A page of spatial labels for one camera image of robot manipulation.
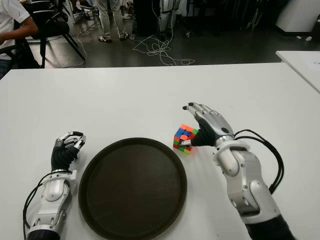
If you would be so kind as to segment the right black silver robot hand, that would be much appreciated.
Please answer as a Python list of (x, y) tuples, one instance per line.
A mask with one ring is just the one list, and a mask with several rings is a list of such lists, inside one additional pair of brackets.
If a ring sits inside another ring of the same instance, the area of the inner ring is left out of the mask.
[(182, 141), (180, 147), (216, 147), (222, 142), (234, 140), (233, 129), (219, 112), (196, 102), (190, 102), (182, 109), (193, 115), (199, 129), (195, 137)]

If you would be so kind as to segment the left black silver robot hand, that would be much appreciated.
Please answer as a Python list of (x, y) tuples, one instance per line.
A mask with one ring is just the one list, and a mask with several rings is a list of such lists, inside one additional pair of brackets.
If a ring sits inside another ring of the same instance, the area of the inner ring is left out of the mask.
[(51, 153), (51, 171), (68, 171), (72, 161), (78, 158), (78, 153), (85, 143), (86, 136), (79, 131), (68, 131), (59, 136)]

